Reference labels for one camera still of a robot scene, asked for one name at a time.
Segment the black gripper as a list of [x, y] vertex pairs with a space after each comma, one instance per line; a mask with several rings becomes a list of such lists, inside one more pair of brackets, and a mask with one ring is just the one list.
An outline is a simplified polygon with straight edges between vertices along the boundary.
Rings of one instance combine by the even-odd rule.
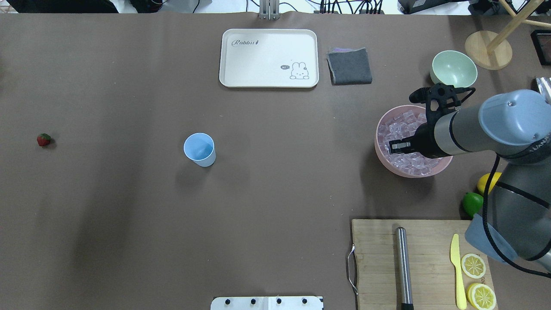
[[427, 158], [443, 158], [467, 153], [455, 139], [452, 123], [458, 110], [456, 108], [439, 108], [433, 101], [426, 105], [427, 122], [416, 130], [409, 141], [392, 140], [389, 142], [390, 154], [421, 153]]

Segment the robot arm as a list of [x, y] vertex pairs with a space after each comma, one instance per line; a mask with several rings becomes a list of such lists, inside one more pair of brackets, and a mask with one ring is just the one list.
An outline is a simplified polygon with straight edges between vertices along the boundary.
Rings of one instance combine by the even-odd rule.
[[473, 87], [437, 83], [409, 96], [426, 105], [427, 122], [405, 139], [388, 143], [390, 153], [427, 158], [493, 151], [507, 164], [464, 235], [478, 251], [522, 272], [550, 277], [550, 104], [533, 90], [516, 90], [461, 107], [458, 95]]

